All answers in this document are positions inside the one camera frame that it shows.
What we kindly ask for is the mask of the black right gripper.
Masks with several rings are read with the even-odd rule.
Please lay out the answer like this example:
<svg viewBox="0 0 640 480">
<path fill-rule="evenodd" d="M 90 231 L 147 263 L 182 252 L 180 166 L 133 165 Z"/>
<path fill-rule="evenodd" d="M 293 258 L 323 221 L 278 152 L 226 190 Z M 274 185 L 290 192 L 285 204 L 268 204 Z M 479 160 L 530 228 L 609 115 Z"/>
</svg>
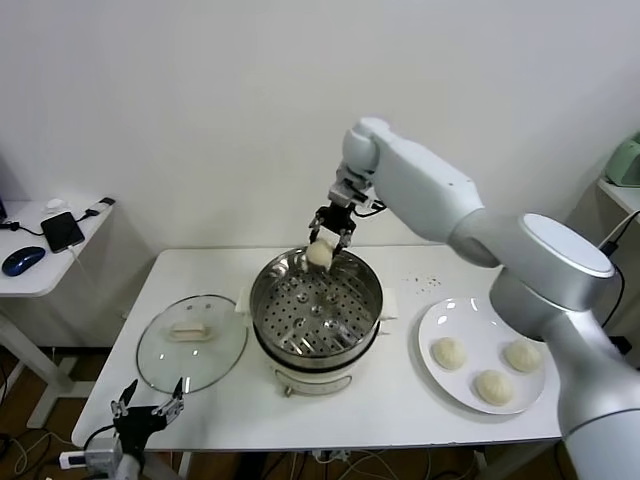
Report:
<svg viewBox="0 0 640 480">
<path fill-rule="evenodd" d="M 356 223 L 351 218 L 354 206 L 342 207 L 338 204 L 330 204 L 320 207 L 309 224 L 309 245 L 312 245 L 318 238 L 321 226 L 328 230 L 340 230 L 339 240 L 333 249 L 333 257 L 337 257 L 345 248 L 351 244 L 353 230 Z"/>
</svg>

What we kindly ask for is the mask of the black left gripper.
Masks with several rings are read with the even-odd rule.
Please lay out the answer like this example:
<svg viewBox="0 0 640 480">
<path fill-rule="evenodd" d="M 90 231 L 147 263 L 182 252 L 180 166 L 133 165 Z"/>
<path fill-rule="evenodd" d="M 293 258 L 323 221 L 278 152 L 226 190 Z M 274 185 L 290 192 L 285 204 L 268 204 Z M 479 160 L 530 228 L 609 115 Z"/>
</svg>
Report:
<svg viewBox="0 0 640 480">
<path fill-rule="evenodd" d="M 166 415 L 179 415 L 184 409 L 184 380 L 179 378 L 171 398 L 160 406 L 128 405 L 136 391 L 135 379 L 111 402 L 111 411 L 115 415 L 113 424 L 119 434 L 123 448 L 145 448 L 149 438 L 164 430 L 168 423 Z"/>
</svg>

